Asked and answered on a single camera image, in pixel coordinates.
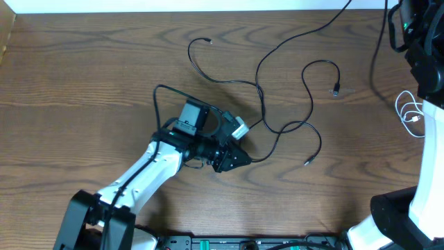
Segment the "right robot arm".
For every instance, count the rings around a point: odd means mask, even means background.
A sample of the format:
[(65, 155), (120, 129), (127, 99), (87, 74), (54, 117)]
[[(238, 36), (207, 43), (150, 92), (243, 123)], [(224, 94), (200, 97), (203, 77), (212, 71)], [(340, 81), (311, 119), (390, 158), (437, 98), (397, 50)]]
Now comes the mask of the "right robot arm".
[(404, 53), (418, 84), (404, 127), (420, 119), (425, 132), (420, 177), (413, 187), (373, 196), (370, 215), (348, 229), (337, 249), (443, 248), (443, 2), (402, 0), (384, 9), (392, 50)]

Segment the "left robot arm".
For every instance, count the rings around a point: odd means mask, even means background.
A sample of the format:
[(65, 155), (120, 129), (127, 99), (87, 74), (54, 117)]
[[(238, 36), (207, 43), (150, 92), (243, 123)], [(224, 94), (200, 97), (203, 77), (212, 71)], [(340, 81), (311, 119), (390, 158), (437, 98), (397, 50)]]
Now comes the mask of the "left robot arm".
[(71, 198), (55, 249), (155, 249), (157, 238), (135, 225), (146, 202), (190, 160), (216, 172), (251, 164), (237, 144), (248, 131), (242, 118), (188, 99), (180, 116), (153, 134), (142, 157), (117, 180)]

